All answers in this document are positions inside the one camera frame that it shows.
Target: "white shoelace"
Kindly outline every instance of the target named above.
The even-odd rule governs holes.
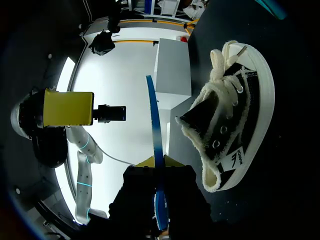
[[[219,97],[219,101],[221,101],[225,106],[227,118],[232,118],[233,106],[238,105],[237,93],[242,93],[244,88],[236,76],[224,76],[224,74],[226,70],[229,69],[239,59],[241,53],[246,49],[246,47],[244,47],[237,55],[226,58],[229,55],[229,45],[233,43],[237,42],[227,42],[223,46],[222,52],[217,49],[210,52],[210,58],[213,67],[210,73],[210,80],[202,88],[199,96],[196,98],[190,109],[207,99],[210,93],[215,91]]]

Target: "red object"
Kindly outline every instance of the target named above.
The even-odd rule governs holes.
[[[180,37],[180,41],[181,41],[181,42],[184,42],[184,43],[187,43],[187,42],[188,42],[188,40],[187,40],[187,38],[186,38],[185,36],[181,36],[181,37]]]

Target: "sneaker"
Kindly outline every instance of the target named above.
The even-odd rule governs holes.
[[[271,122],[275,86],[266,60],[250,45],[229,41],[210,58],[209,82],[176,121],[200,153],[204,188],[215,192],[246,174]]]

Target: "shoe sole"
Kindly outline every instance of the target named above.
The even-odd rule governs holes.
[[[239,52],[244,46],[247,46],[247,55],[253,62],[259,78],[260,87],[260,107],[256,122],[256,127],[251,141],[244,154],[243,165],[237,168],[228,181],[218,191],[228,190],[236,186],[245,176],[251,162],[253,161],[270,125],[275,108],[275,84],[271,70],[265,58],[254,47],[243,44],[233,43],[230,49],[234,48]]]

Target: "black table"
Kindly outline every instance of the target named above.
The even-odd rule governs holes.
[[[188,111],[212,69],[210,51],[236,40],[258,49],[268,62],[275,84],[275,110],[269,130],[242,181],[215,193],[202,186],[198,151],[175,117]],[[253,0],[211,0],[189,41],[192,97],[171,111],[169,155],[192,165],[197,184],[211,205],[214,221],[243,226],[312,225],[315,204],[315,159],[306,165],[311,124],[310,84],[316,81],[303,35],[289,15],[278,20]]]

